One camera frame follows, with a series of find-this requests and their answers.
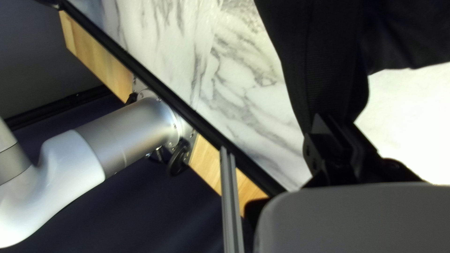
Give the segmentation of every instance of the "black bracket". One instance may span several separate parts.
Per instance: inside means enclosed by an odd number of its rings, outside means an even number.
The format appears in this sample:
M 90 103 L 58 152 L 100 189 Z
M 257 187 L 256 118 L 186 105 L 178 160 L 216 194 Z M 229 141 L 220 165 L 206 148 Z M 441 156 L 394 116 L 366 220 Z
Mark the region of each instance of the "black bracket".
M 313 175 L 304 187 L 423 181 L 404 164 L 383 159 L 353 123 L 316 114 L 305 134 L 303 156 Z

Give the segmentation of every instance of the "gray aluminum profile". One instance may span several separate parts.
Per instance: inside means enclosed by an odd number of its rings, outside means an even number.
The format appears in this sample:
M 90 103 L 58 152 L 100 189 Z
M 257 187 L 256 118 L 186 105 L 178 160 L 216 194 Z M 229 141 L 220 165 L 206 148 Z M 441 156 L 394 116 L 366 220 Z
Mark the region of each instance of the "gray aluminum profile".
M 225 147 L 220 148 L 222 184 L 222 226 L 225 253 L 244 253 L 242 221 L 239 214 L 236 161 Z

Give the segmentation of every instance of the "white wall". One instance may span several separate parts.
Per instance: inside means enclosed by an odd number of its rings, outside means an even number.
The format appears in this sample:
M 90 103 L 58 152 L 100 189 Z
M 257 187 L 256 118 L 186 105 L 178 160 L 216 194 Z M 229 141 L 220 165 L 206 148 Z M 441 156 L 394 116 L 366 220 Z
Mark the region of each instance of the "white wall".
M 66 49 L 57 10 L 33 0 L 0 0 L 1 117 L 101 84 Z

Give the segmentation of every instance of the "marble surface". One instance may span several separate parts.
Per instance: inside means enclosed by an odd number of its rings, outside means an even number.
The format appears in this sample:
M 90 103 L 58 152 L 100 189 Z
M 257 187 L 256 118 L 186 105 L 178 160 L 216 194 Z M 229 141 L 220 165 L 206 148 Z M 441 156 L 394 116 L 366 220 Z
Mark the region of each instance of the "marble surface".
M 281 64 L 253 0 L 69 1 L 286 189 L 296 190 L 310 178 Z M 427 78 L 417 74 L 420 81 L 411 74 L 423 71 Z M 435 149 L 416 148 L 433 142 L 420 142 L 430 136 L 418 123 L 419 114 L 449 108 L 443 98 L 450 91 L 450 65 L 382 71 L 369 81 L 371 98 L 357 124 L 381 155 L 403 161 L 429 181 L 450 183 L 445 169 L 439 177 L 428 173 Z M 436 102 L 432 91 L 439 89 Z M 424 90 L 432 96 L 421 98 Z M 395 99 L 409 93 L 413 98 Z M 420 109 L 419 101 L 428 110 Z M 447 119 L 437 118 L 439 127 L 445 126 Z M 437 132 L 433 137 L 450 141 L 444 129 Z M 443 159 L 449 151 L 439 146 L 443 158 L 432 166 L 448 168 Z

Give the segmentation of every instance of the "black fabric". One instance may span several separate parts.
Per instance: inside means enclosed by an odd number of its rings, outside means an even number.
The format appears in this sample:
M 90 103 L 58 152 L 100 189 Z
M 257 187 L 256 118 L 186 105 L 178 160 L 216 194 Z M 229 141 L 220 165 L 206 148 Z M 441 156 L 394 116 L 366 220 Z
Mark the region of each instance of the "black fabric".
M 338 122 L 348 114 L 358 114 L 355 111 L 360 111 L 360 106 L 348 109 L 349 104 L 366 102 L 360 98 L 351 102 L 354 74 L 364 71 L 363 66 L 355 64 L 359 53 L 360 2 L 256 0 L 255 4 L 280 58 L 301 130 L 311 130 L 316 113 L 330 114 Z M 367 81 L 355 85 L 367 85 Z
M 42 143 L 115 111 L 113 95 L 14 132 L 33 163 Z M 24 241 L 0 253 L 220 253 L 220 196 L 191 169 L 177 177 L 141 159 L 58 212 Z M 244 221 L 247 250 L 252 229 Z
M 450 61 L 448 0 L 255 4 L 280 58 L 304 133 L 316 113 L 353 122 L 367 103 L 367 74 Z
M 450 61 L 450 1 L 364 0 L 367 73 Z

